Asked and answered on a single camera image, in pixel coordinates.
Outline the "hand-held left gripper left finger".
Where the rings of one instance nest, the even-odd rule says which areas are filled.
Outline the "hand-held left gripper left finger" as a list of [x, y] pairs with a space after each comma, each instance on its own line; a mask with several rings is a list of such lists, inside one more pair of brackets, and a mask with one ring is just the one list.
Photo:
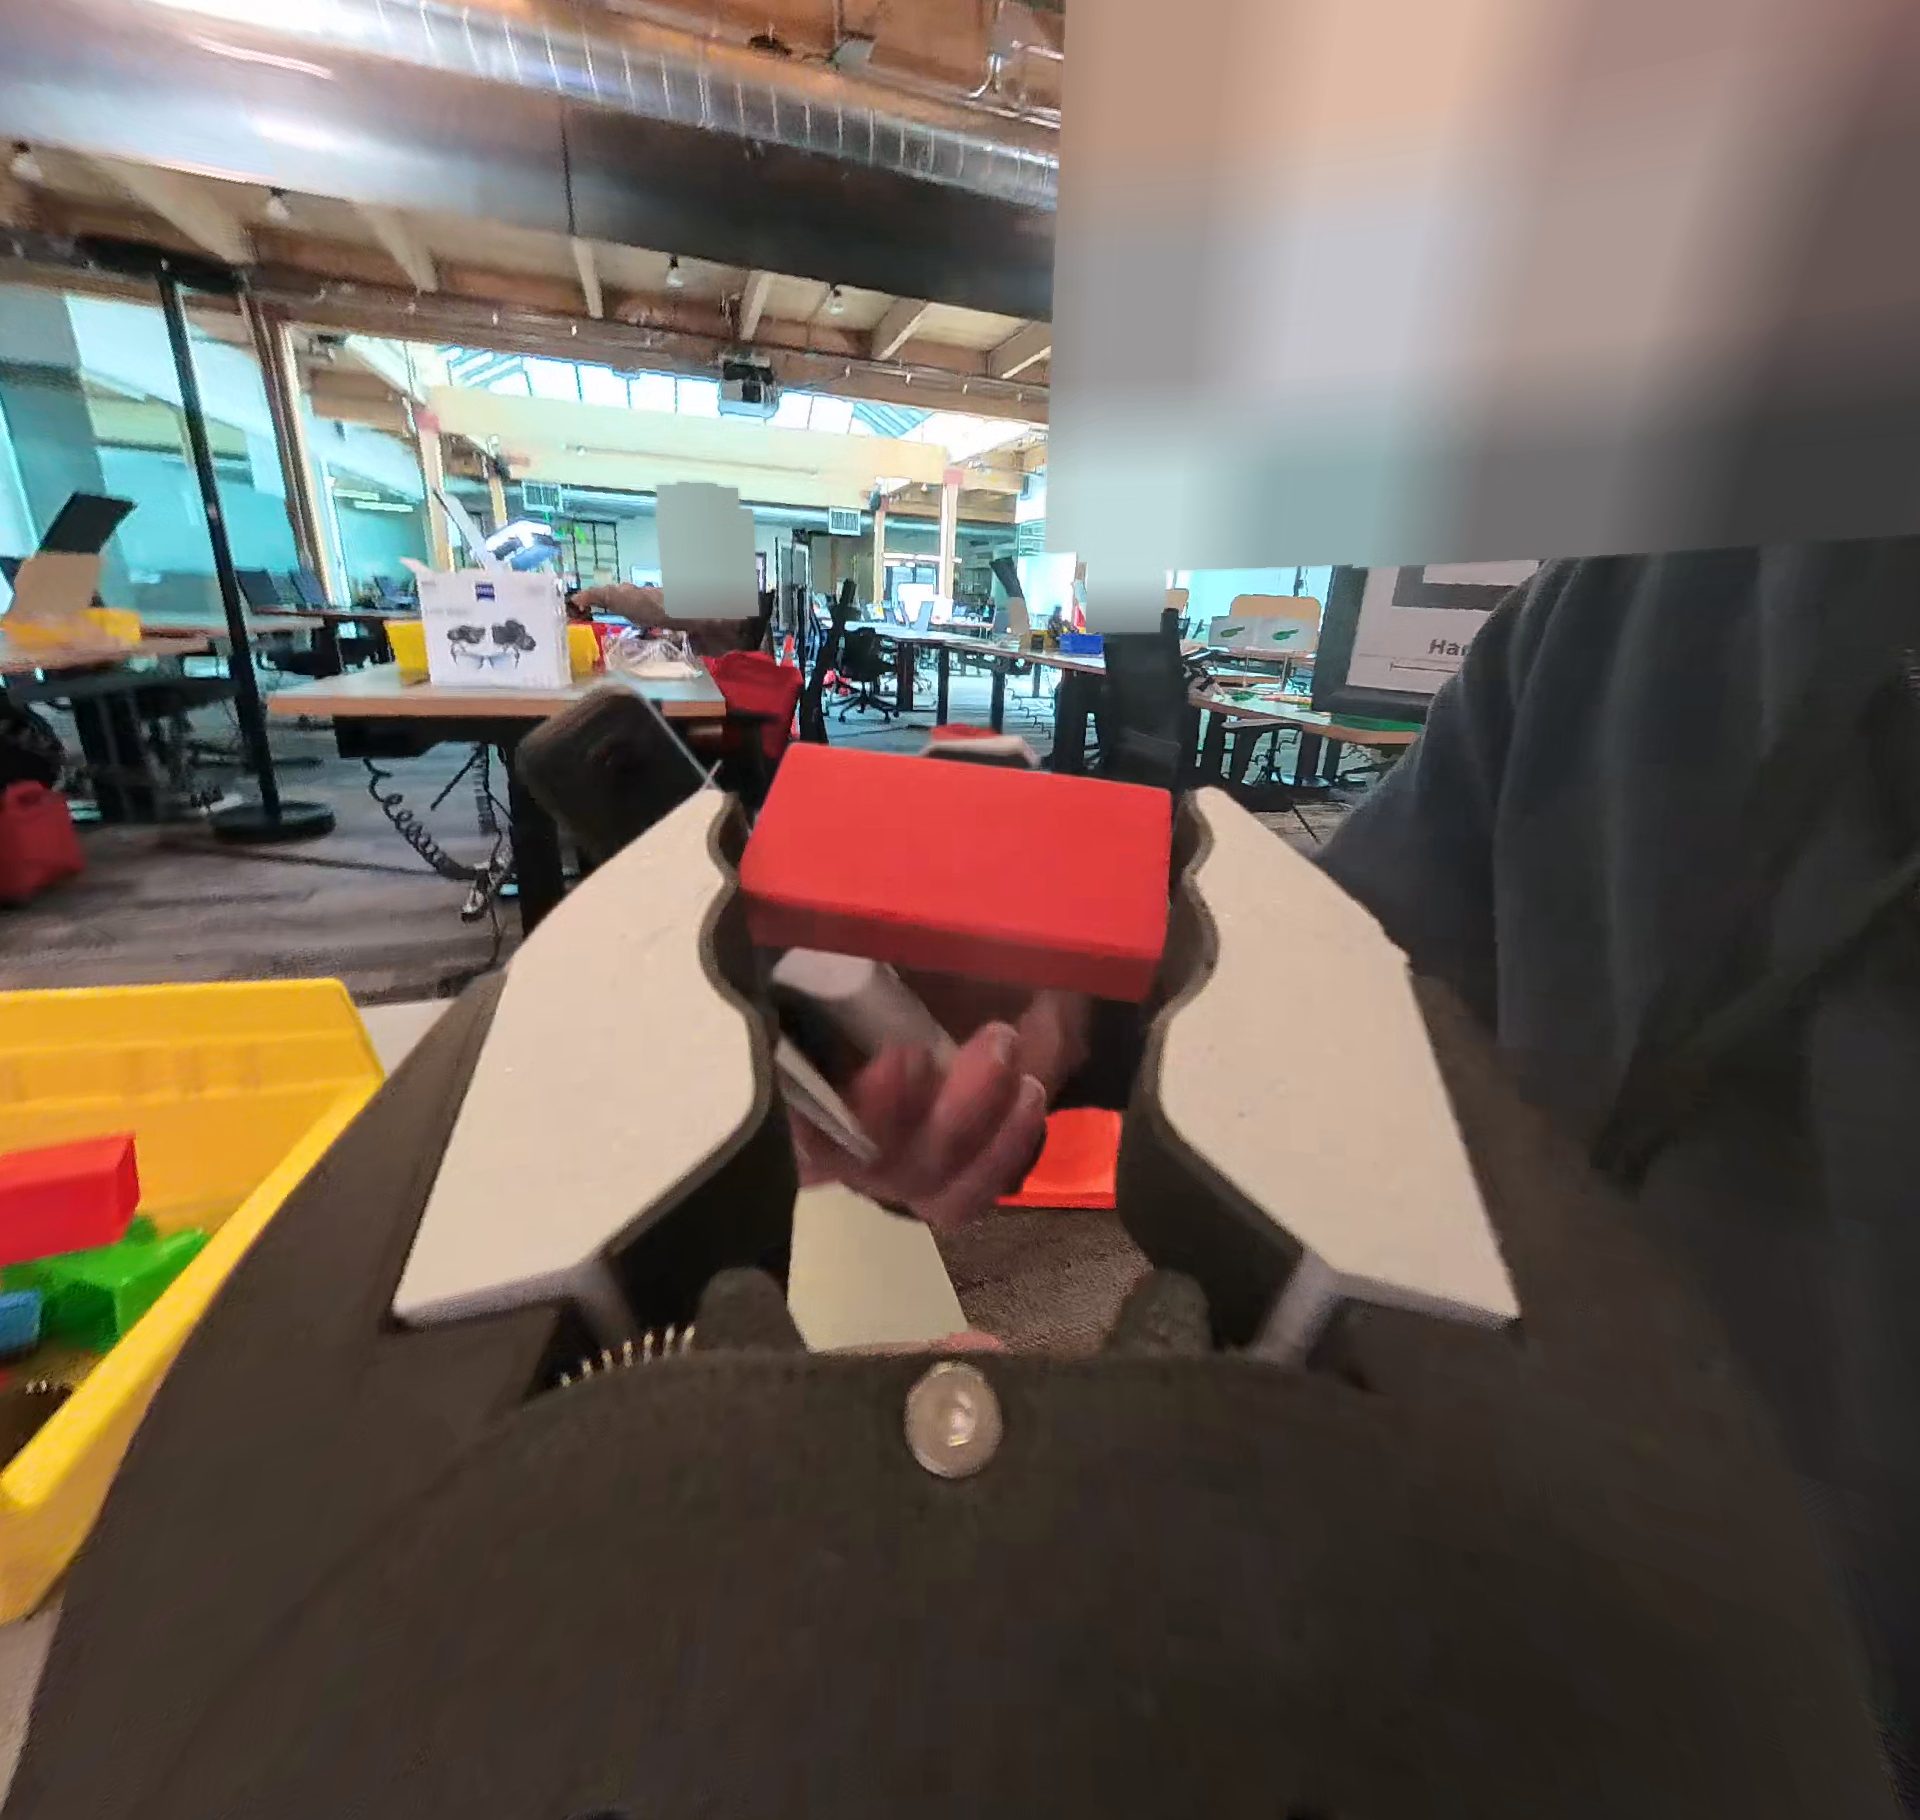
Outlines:
[[797, 1177], [738, 883], [707, 788], [540, 921], [466, 1075], [392, 1313], [406, 1327], [573, 1309], [693, 1321], [728, 1268], [787, 1276]]

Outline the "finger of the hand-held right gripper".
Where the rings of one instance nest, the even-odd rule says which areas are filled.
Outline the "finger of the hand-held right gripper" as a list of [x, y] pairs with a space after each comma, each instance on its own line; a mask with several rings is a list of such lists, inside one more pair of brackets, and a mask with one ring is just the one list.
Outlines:
[[969, 1329], [933, 1232], [828, 1183], [795, 1197], [787, 1310], [812, 1352], [931, 1350]]
[[918, 991], [877, 961], [789, 948], [773, 961], [767, 985], [787, 1112], [848, 1159], [873, 1162], [873, 1140], [846, 1106], [853, 1075], [890, 1047], [916, 1047], [933, 1067], [947, 1071], [955, 1042]]

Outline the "red toy block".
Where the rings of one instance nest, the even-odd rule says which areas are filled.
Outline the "red toy block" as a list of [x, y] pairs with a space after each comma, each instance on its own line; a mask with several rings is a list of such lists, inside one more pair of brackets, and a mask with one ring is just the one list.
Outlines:
[[738, 881], [763, 945], [1143, 1003], [1168, 936], [1172, 845], [1160, 787], [801, 744]]

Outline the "person's right hand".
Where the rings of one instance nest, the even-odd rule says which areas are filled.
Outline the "person's right hand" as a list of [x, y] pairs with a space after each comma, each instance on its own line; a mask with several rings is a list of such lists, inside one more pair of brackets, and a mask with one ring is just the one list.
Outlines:
[[910, 1040], [846, 1064], [837, 1090], [873, 1149], [858, 1162], [815, 1123], [790, 1123], [798, 1183], [840, 1185], [933, 1229], [996, 1207], [1037, 1162], [1051, 1102], [1089, 1061], [1096, 1005], [949, 976], [908, 976], [953, 1042], [945, 1065]]

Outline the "red office chair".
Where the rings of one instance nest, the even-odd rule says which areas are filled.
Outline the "red office chair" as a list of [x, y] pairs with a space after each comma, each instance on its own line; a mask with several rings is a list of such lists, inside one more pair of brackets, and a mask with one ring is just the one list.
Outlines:
[[725, 703], [719, 784], [755, 814], [795, 741], [803, 672], [759, 650], [709, 658], [707, 672]]

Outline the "long wooden table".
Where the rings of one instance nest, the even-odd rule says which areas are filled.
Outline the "long wooden table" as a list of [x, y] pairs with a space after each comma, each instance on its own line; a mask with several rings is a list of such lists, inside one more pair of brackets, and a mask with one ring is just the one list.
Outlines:
[[[720, 688], [707, 672], [685, 677], [591, 674], [566, 688], [473, 688], [405, 684], [397, 664], [378, 664], [276, 691], [268, 712], [324, 722], [351, 759], [412, 758], [442, 742], [480, 744], [510, 762], [536, 722], [564, 712], [599, 688], [624, 688], [674, 724], [725, 720]], [[521, 936], [531, 937], [566, 894], [562, 834], [553, 815], [515, 771], [510, 773], [510, 829]]]

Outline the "white cardboard box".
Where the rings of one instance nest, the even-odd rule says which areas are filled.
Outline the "white cardboard box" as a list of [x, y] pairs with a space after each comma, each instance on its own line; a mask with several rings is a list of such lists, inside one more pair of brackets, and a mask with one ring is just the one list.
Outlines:
[[426, 570], [417, 613], [432, 685], [542, 694], [573, 684], [566, 588], [552, 570]]

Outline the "orange traffic cone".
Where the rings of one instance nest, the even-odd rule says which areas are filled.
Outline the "orange traffic cone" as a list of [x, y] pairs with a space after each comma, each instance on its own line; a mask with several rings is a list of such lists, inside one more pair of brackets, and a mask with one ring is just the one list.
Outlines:
[[1046, 1115], [1037, 1159], [997, 1206], [1036, 1213], [1112, 1213], [1122, 1133], [1123, 1114], [1117, 1109], [1052, 1109]]

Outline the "yellow plastic bin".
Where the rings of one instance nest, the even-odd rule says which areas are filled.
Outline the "yellow plastic bin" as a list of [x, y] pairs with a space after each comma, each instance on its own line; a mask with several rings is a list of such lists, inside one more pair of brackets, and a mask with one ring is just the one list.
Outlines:
[[131, 1136], [143, 1215], [208, 1235], [5, 1468], [5, 1625], [56, 1592], [193, 1327], [380, 1084], [333, 980], [3, 996], [5, 1153]]

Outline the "framed black and white sign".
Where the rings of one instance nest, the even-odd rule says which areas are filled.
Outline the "framed black and white sign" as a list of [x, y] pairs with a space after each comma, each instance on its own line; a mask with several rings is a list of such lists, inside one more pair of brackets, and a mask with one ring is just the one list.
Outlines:
[[1488, 616], [1538, 569], [1538, 560], [1331, 569], [1313, 658], [1313, 706], [1328, 716], [1424, 722]]

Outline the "green toy block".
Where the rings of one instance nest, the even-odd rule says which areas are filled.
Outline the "green toy block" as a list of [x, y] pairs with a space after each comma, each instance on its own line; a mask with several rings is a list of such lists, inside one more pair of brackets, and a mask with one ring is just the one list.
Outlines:
[[162, 1230], [149, 1215], [134, 1215], [128, 1230], [109, 1246], [5, 1267], [5, 1288], [36, 1292], [43, 1345], [109, 1352], [208, 1240], [204, 1229]]

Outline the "wooden desk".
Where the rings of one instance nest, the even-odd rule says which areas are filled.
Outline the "wooden desk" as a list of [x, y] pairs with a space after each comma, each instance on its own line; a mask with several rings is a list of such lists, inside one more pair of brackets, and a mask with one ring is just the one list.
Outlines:
[[3, 780], [42, 780], [96, 824], [180, 824], [229, 801], [194, 729], [232, 684], [201, 634], [131, 621], [5, 622]]

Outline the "small red toy brick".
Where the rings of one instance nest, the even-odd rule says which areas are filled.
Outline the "small red toy brick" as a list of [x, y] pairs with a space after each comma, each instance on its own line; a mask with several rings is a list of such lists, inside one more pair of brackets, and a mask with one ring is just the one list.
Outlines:
[[130, 1133], [3, 1153], [3, 1267], [119, 1242], [141, 1207]]

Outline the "red fabric bag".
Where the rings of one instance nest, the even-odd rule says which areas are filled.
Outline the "red fabric bag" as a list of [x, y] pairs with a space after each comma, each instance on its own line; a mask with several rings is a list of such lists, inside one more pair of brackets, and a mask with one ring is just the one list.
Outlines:
[[83, 842], [68, 799], [38, 780], [7, 784], [3, 788], [3, 908], [28, 905], [83, 873]]

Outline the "open laptop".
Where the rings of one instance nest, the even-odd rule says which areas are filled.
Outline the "open laptop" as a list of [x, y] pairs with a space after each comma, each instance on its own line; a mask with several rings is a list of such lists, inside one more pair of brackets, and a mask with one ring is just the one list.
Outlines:
[[68, 624], [94, 610], [101, 596], [102, 555], [131, 516], [134, 501], [74, 490], [22, 560], [5, 560], [11, 624]]

